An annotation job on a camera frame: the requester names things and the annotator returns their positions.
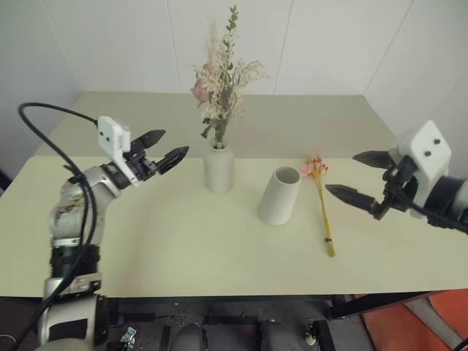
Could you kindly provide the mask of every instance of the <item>pink flower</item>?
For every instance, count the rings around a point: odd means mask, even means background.
[[[204,64],[203,69],[210,72],[213,68],[211,64]],[[202,81],[197,79],[195,86],[191,89],[193,96],[200,102],[208,102],[211,98],[211,92],[206,90],[203,86]]]
[[[301,167],[301,176],[307,177],[308,175],[312,174],[312,171],[314,170],[314,164],[313,163],[306,163],[302,165]]]

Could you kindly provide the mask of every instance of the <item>pink rose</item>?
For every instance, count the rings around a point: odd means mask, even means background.
[[[203,69],[205,71],[211,71],[211,64],[204,64]],[[206,90],[202,85],[202,81],[197,79],[195,86],[191,89],[193,96],[200,102],[208,102],[211,98],[211,92]]]

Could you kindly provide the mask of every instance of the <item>white cylinder cup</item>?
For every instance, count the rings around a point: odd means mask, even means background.
[[[272,225],[286,223],[293,213],[300,187],[301,175],[296,169],[292,167],[277,168],[273,172],[258,205],[259,218]]]

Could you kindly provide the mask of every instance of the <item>person's knee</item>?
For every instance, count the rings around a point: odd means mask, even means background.
[[[191,324],[182,329],[175,337],[171,351],[203,351],[203,329]]]
[[[302,351],[304,340],[277,322],[262,324],[262,351]]]

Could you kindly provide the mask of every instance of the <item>flower stem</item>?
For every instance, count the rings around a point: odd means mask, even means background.
[[[214,138],[216,139],[216,148],[223,148],[223,138],[226,133],[227,120],[219,120],[214,127]]]
[[[320,202],[322,203],[323,222],[325,224],[325,229],[327,232],[327,238],[325,239],[325,241],[327,242],[327,246],[328,246],[328,256],[335,257],[336,250],[335,250],[335,246],[333,245],[332,238],[331,238],[331,227],[330,227],[330,222],[328,221],[327,210],[325,208],[325,199],[323,197],[322,179],[314,178],[314,180],[315,180],[315,184],[317,185],[317,190],[319,192]]]

